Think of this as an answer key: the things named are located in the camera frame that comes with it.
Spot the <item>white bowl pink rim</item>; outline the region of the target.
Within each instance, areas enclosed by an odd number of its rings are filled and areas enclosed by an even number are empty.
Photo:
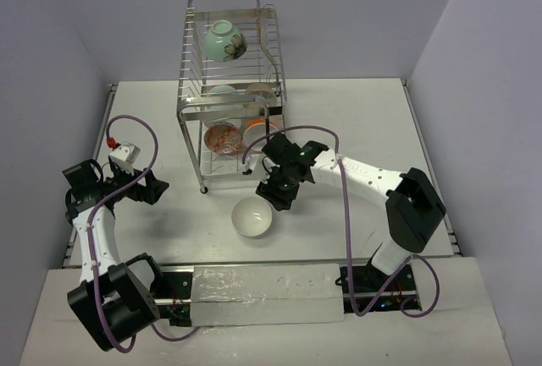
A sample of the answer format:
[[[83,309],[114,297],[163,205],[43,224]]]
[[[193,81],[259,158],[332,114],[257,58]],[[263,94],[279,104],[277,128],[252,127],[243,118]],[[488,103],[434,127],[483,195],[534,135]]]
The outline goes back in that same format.
[[[251,121],[248,126],[246,127],[242,141],[244,146],[249,146],[252,144],[257,138],[262,137],[266,135],[266,120],[265,119],[255,119]],[[271,120],[269,121],[269,133],[274,133],[277,131],[279,127],[275,125]],[[265,145],[266,140],[261,140],[258,143],[256,143],[252,148],[255,150],[261,150],[263,146]]]

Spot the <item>red patterned bowl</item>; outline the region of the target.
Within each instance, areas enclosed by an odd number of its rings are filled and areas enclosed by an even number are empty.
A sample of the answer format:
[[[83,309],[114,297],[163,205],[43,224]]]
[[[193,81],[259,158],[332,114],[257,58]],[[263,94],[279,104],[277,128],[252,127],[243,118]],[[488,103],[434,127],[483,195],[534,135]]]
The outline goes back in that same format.
[[[234,125],[220,122],[207,129],[204,143],[213,153],[223,155],[236,153],[241,149],[242,134]]]

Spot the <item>white bowl beige outside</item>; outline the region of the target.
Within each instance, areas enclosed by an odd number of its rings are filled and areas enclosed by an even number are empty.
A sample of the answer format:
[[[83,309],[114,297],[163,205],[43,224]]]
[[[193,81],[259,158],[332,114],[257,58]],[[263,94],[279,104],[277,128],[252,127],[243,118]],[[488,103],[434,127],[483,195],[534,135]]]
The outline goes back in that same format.
[[[276,103],[276,95],[274,93],[274,90],[270,85],[266,83],[258,82],[250,84],[247,87],[245,94],[256,94],[258,96],[264,97],[265,99],[268,99],[271,103]]]

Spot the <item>steel two-tier dish rack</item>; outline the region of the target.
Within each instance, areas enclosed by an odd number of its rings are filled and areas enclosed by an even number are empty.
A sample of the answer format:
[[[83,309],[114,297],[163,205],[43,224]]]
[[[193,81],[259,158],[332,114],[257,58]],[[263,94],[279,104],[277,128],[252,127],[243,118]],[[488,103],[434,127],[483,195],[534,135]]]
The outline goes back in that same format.
[[[241,31],[244,54],[238,51],[239,42],[229,43],[219,60],[205,52],[205,36],[220,20]],[[209,127],[230,123],[243,132],[257,119],[270,132],[285,126],[286,103],[274,5],[260,0],[187,0],[176,117],[201,193],[222,181],[249,178],[241,164],[241,148],[221,154],[206,146]]]

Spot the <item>pale green bowl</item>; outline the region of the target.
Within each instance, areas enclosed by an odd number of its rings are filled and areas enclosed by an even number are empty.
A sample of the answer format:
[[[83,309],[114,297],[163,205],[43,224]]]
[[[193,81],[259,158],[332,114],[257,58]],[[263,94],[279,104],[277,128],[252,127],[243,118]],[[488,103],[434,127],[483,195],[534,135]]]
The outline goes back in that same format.
[[[229,62],[242,57],[247,50],[243,33],[229,20],[219,19],[207,30],[203,39],[203,52],[216,62]]]

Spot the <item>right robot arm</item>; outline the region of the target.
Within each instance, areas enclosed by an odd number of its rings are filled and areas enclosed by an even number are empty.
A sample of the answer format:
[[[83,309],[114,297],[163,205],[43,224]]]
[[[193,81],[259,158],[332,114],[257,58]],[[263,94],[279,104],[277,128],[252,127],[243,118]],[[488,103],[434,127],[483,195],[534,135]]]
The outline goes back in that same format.
[[[299,147],[283,134],[272,136],[263,154],[273,166],[256,193],[277,211],[291,208],[306,181],[341,188],[385,211],[389,234],[368,269],[368,283],[378,291],[396,282],[396,270],[407,257],[423,252],[446,216],[444,203],[420,169],[402,173],[377,168],[341,157],[316,141]]]

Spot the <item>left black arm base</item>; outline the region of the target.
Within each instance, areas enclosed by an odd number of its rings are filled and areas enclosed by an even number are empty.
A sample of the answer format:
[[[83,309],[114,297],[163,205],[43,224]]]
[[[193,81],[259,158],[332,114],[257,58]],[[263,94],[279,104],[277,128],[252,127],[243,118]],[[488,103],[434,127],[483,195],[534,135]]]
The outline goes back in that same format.
[[[191,290],[193,272],[188,270],[163,271],[155,279],[150,292],[158,305],[160,319],[170,326],[192,327]]]

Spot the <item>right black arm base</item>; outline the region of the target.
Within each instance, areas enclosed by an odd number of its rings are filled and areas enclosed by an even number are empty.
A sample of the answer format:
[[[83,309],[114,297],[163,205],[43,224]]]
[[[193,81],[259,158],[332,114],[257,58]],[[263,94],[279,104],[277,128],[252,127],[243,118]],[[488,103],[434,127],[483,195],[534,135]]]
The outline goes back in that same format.
[[[352,275],[357,308],[362,311],[388,280],[388,276],[369,264],[354,264]],[[335,285],[342,290],[344,312],[354,313],[349,296],[346,266],[340,266],[340,275],[335,279]],[[371,307],[370,312],[400,311],[401,306],[404,306],[405,310],[422,309],[418,301],[418,289],[410,264],[407,264],[386,286],[376,303]]]

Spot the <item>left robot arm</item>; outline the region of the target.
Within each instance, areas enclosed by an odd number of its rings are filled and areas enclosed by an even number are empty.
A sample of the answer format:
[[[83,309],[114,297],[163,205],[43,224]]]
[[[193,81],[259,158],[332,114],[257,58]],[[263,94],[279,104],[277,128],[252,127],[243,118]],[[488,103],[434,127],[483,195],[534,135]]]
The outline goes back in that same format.
[[[66,219],[77,233],[82,257],[80,283],[67,300],[103,351],[129,352],[136,335],[158,320],[154,297],[163,291],[166,278],[146,253],[120,260],[114,205],[124,198],[153,205],[169,183],[150,169],[126,173],[116,164],[111,168],[107,177],[96,160],[87,159],[63,172],[70,185]]]

